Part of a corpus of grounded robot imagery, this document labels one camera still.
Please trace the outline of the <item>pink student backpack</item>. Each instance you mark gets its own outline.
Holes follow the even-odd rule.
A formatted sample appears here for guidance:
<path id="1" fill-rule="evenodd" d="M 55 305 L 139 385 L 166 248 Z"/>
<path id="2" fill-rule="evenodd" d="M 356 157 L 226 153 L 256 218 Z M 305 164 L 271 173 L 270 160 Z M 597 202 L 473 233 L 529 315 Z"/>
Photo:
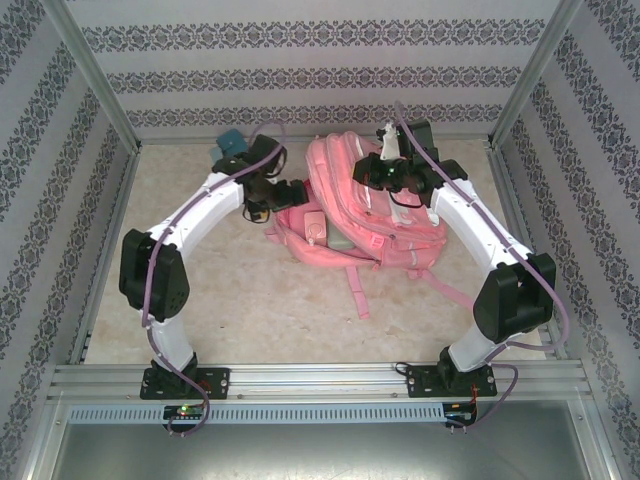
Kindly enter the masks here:
<path id="1" fill-rule="evenodd" d="M 358 269 L 380 267 L 400 269 L 412 279 L 423 279 L 457 304 L 471 309 L 473 300 L 441 282 L 431 268 L 447 242 L 447 225 L 432 209 L 417 205 L 417 197 L 406 190 L 400 206 L 389 194 L 356 182 L 356 162 L 380 148 L 353 132 L 330 134 L 314 139 L 306 152 L 309 178 L 304 181 L 309 202 L 273 215 L 266 237 L 282 244 L 299 261 L 346 271 L 358 315 L 369 316 Z M 355 245 L 337 251 L 326 246 L 309 245 L 304 235 L 303 216 L 321 211 L 328 224 L 335 225 Z"/>

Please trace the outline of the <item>teal snap wallet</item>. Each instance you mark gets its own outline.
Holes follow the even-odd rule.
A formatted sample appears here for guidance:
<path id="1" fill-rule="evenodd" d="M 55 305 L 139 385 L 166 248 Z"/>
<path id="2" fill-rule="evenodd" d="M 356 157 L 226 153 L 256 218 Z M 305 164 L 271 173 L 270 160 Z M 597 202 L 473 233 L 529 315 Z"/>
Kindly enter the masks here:
<path id="1" fill-rule="evenodd" d="M 231 129 L 219 136 L 217 144 L 226 156 L 235 156 L 248 150 L 248 144 L 243 134 L 237 129 Z"/>

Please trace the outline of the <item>small circuit board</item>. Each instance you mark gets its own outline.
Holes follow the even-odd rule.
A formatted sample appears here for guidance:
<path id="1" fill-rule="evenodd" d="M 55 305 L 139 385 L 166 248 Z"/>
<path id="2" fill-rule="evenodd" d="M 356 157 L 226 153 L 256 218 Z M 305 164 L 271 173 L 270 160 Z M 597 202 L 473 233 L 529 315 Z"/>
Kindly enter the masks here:
<path id="1" fill-rule="evenodd" d="M 188 421 L 200 420 L 205 413 L 202 406 L 181 405 L 166 406 L 163 411 L 164 420 L 180 419 Z"/>
<path id="2" fill-rule="evenodd" d="M 454 427 L 469 427 L 477 419 L 477 404 L 469 403 L 444 403 L 444 417 L 448 425 Z"/>

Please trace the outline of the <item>grey metal panel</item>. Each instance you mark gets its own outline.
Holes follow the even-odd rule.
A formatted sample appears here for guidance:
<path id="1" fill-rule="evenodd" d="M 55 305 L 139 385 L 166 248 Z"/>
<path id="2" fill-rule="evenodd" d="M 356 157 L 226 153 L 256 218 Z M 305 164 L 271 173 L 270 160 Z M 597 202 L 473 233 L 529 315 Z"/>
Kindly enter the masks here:
<path id="1" fill-rule="evenodd" d="M 69 425 L 52 480 L 619 480 L 559 402 L 514 402 L 468 432 L 434 423 Z"/>

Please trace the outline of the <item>aluminium table edge rail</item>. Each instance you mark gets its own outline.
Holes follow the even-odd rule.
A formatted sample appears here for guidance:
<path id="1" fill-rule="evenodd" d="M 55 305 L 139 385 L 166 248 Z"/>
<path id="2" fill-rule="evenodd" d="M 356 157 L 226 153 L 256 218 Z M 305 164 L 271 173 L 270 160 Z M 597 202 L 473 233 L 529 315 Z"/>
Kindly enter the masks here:
<path id="1" fill-rule="evenodd" d="M 99 313 L 139 158 L 140 148 L 128 156 L 126 164 L 118 177 L 117 191 L 108 211 L 109 216 L 101 237 L 99 255 L 90 279 L 88 291 L 83 300 L 77 328 L 74 331 L 71 348 L 65 361 L 66 364 L 82 364 L 86 357 L 87 345 L 91 341 L 94 324 Z"/>
<path id="2" fill-rule="evenodd" d="M 515 190 L 503 155 L 499 148 L 492 147 L 490 143 L 485 145 L 485 152 L 508 229 L 521 243 L 534 251 L 535 242 L 531 237 L 526 215 L 522 211 L 522 202 Z M 557 318 L 555 310 L 552 310 L 551 320 L 539 326 L 537 331 L 544 347 L 543 352 L 546 359 L 566 360 L 569 358 L 565 345 L 557 344 L 562 335 L 562 320 Z"/>

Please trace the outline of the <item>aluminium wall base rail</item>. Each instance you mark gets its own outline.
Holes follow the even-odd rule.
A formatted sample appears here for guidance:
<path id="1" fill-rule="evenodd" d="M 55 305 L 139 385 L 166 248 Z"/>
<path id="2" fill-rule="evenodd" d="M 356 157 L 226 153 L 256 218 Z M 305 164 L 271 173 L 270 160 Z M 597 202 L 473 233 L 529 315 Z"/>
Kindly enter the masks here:
<path id="1" fill-rule="evenodd" d="M 316 135 L 291 135 L 285 136 L 285 142 L 290 143 L 310 143 L 316 137 L 324 137 L 324 134 Z M 444 141 L 483 141 L 485 143 L 490 142 L 489 134 L 473 134 L 473 133 L 445 133 L 435 134 L 434 143 L 440 144 Z M 141 141 L 142 146 L 164 146 L 164 145 L 214 145 L 217 142 L 216 136 L 200 136 L 200 137 L 163 137 L 163 138 L 150 138 L 143 139 Z"/>

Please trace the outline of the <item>aluminium frame post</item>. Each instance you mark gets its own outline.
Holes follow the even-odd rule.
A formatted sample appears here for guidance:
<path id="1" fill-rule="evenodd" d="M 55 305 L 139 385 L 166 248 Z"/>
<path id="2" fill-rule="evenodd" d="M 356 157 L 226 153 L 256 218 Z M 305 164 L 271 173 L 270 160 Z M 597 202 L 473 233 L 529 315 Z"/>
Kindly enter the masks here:
<path id="1" fill-rule="evenodd" d="M 106 74 L 103 72 L 76 23 L 65 0 L 40 0 L 57 33 L 74 58 L 87 84 L 93 90 L 111 124 L 129 152 L 137 153 L 141 141 L 120 104 Z"/>
<path id="2" fill-rule="evenodd" d="M 583 0 L 559 0 L 531 57 L 488 136 L 493 149 L 499 147 L 524 108 L 529 95 L 544 73 L 560 40 L 572 23 Z"/>

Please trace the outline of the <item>aluminium mounting rail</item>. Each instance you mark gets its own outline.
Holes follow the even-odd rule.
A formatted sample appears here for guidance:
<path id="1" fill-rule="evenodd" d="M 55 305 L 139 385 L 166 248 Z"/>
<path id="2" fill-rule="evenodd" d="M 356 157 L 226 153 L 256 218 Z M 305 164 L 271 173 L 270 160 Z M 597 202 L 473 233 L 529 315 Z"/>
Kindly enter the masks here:
<path id="1" fill-rule="evenodd" d="M 511 400 L 590 398 L 576 360 L 514 361 L 519 379 Z M 231 365 L 227 401 L 253 403 L 381 402 L 408 397 L 407 381 L 391 363 Z M 69 365 L 54 370 L 48 401 L 138 402 L 143 365 Z"/>

